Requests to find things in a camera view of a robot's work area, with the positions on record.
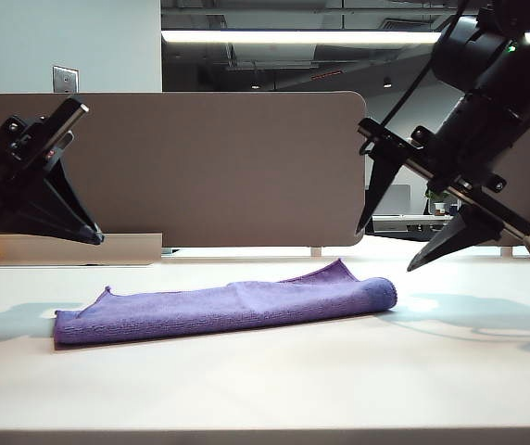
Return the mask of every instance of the table surface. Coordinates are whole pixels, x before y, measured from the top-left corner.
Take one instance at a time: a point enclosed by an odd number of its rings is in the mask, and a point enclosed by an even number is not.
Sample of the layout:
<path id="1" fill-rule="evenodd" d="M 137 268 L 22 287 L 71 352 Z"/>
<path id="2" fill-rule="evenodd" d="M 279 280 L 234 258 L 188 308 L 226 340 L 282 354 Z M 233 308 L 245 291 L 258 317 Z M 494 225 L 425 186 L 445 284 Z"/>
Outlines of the table surface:
<path id="1" fill-rule="evenodd" d="M 522 443 L 518 431 L 530 432 L 530 258 L 469 248 L 406 273 L 422 245 L 365 236 L 319 258 L 306 248 L 183 249 L 150 266 L 0 267 L 0 438 L 180 443 L 188 432 L 185 443 L 246 443 L 243 431 L 252 431 L 263 433 L 259 443 L 319 443 L 339 431 L 341 443 L 385 444 L 415 438 L 412 431 L 454 431 L 448 443 L 463 443 L 456 438 L 465 432 Z M 106 285 L 127 294 L 276 281 L 337 257 L 360 279 L 392 280 L 394 310 L 54 349 L 54 310 L 83 308 Z"/>

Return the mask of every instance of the white wall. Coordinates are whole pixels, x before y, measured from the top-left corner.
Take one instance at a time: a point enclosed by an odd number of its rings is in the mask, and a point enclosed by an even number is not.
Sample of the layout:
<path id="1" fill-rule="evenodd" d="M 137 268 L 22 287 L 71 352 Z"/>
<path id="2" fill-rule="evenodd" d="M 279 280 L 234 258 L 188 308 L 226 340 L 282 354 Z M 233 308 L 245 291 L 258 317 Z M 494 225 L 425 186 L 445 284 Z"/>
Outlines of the white wall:
<path id="1" fill-rule="evenodd" d="M 381 121 L 401 96 L 402 92 L 365 97 L 368 117 Z M 423 125 L 432 131 L 436 131 L 461 96 L 461 92 L 442 83 L 419 88 L 413 93 L 395 118 L 391 120 L 388 128 L 403 138 L 410 136 L 413 129 L 418 125 Z M 367 158 L 366 184 L 370 181 L 372 165 L 373 161 Z M 421 176 L 403 167 L 393 183 L 409 184 L 411 186 L 410 212 L 422 213 L 425 206 L 426 181 Z"/>
<path id="2" fill-rule="evenodd" d="M 53 65 L 82 92 L 161 92 L 159 0 L 0 0 L 0 93 L 51 93 Z"/>

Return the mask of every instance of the ceiling duct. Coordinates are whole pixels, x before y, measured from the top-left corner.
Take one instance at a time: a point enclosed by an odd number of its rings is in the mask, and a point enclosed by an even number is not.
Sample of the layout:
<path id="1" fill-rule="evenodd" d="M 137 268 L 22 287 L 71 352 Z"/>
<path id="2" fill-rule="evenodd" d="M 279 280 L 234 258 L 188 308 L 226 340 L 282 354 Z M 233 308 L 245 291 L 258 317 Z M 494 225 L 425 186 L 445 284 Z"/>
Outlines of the ceiling duct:
<path id="1" fill-rule="evenodd" d="M 432 30 L 431 23 L 425 20 L 411 19 L 386 19 L 380 26 L 383 31 L 416 31 L 429 32 Z"/>

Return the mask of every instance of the ceiling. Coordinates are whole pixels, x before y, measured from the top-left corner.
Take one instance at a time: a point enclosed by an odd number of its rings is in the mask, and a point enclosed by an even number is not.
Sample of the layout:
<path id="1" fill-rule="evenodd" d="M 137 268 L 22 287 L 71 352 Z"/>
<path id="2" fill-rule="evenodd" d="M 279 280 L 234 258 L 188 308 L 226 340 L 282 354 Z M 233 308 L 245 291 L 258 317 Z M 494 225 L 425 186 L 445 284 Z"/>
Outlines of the ceiling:
<path id="1" fill-rule="evenodd" d="M 487 3 L 472 0 L 470 13 Z M 162 0 L 162 29 L 441 31 L 456 0 Z M 428 44 L 172 44 L 162 46 L 165 91 L 404 89 Z M 435 82 L 432 76 L 426 82 Z"/>

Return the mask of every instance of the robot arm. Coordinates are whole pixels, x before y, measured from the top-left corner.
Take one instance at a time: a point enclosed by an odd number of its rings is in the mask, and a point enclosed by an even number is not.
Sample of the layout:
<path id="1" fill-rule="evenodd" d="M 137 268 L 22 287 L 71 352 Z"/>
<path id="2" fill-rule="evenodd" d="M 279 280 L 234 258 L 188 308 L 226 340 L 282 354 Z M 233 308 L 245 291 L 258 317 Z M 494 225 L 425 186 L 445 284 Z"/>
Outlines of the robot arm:
<path id="1" fill-rule="evenodd" d="M 12 116 L 0 125 L 0 232 L 102 243 L 61 164 L 70 129 L 87 111 L 70 97 L 48 118 Z"/>
<path id="2" fill-rule="evenodd" d="M 498 156 L 530 128 L 530 2 L 496 1 L 477 19 L 461 18 L 436 43 L 430 68 L 462 92 L 437 133 L 422 126 L 413 146 L 371 119 L 360 132 L 373 144 L 369 191 L 358 231 L 402 165 L 427 179 L 436 193 L 448 191 L 465 204 L 453 220 L 412 260 L 408 270 L 462 248 L 501 237 L 530 235 L 530 222 L 484 190 L 498 193 L 504 178 L 492 172 Z"/>

